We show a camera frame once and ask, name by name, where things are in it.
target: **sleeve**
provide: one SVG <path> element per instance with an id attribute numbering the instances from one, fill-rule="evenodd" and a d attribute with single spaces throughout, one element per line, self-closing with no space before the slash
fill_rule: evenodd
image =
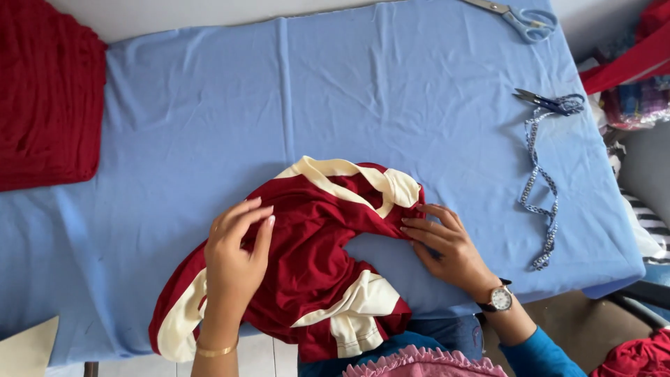
<path id="1" fill-rule="evenodd" d="M 539 327 L 525 342 L 513 347 L 500 345 L 517 377 L 563 377 L 586 374 Z"/>

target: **woman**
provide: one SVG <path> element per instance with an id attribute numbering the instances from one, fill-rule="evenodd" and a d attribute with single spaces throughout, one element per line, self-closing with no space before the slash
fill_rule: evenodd
<path id="1" fill-rule="evenodd" d="M 484 306 L 484 315 L 500 338 L 500 348 L 518 377 L 585 376 L 533 322 L 516 298 L 479 256 L 463 223 L 441 205 L 419 208 L 441 224 L 404 219 L 401 228 L 428 271 L 465 290 Z M 238 376 L 239 324 L 267 268 L 275 218 L 261 199 L 239 203 L 219 215 L 210 228 L 205 248 L 208 304 L 202 322 L 193 377 Z M 255 248 L 240 249 L 242 236 L 258 221 Z M 434 258 L 426 246 L 439 252 Z M 340 376 L 504 376 L 490 362 L 468 362 L 460 352 L 421 352 L 419 349 L 461 351 L 470 360 L 482 357 L 481 331 L 474 316 L 433 321 L 410 321 L 407 331 L 377 349 L 348 359 L 299 363 L 301 377 Z"/>

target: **gold bracelet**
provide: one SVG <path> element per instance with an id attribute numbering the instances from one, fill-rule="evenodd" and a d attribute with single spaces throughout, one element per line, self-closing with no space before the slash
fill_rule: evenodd
<path id="1" fill-rule="evenodd" d="M 232 347 L 227 347 L 224 349 L 220 349 L 218 351 L 210 351 L 209 349 L 202 349 L 200 348 L 200 345 L 196 344 L 196 353 L 200 356 L 204 356 L 205 358 L 215 358 L 216 356 L 223 356 L 227 355 L 237 348 L 237 344 L 240 342 L 240 337 L 237 337 L 237 341 L 235 342 L 235 345 Z"/>

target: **wristwatch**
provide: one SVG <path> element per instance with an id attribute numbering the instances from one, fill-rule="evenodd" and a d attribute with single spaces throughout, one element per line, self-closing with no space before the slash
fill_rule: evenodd
<path id="1" fill-rule="evenodd" d="M 477 303 L 483 311 L 492 313 L 506 311 L 512 307 L 512 292 L 507 288 L 512 282 L 503 278 L 500 279 L 500 282 L 502 285 L 491 291 L 491 301 L 489 303 Z"/>

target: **thread snips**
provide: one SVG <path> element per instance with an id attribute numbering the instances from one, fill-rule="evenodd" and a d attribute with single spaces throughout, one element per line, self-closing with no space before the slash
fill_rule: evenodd
<path id="1" fill-rule="evenodd" d="M 530 103 L 534 103 L 540 107 L 543 107 L 552 113 L 557 113 L 561 115 L 570 116 L 574 114 L 575 111 L 574 109 L 564 109 L 561 106 L 561 103 L 554 101 L 553 99 L 548 99 L 545 97 L 542 97 L 540 95 L 536 95 L 535 93 L 531 93 L 529 91 L 524 91 L 523 89 L 515 89 L 519 94 L 513 93 L 514 96 L 516 96 L 519 99 L 522 99 L 524 101 L 528 101 Z"/>

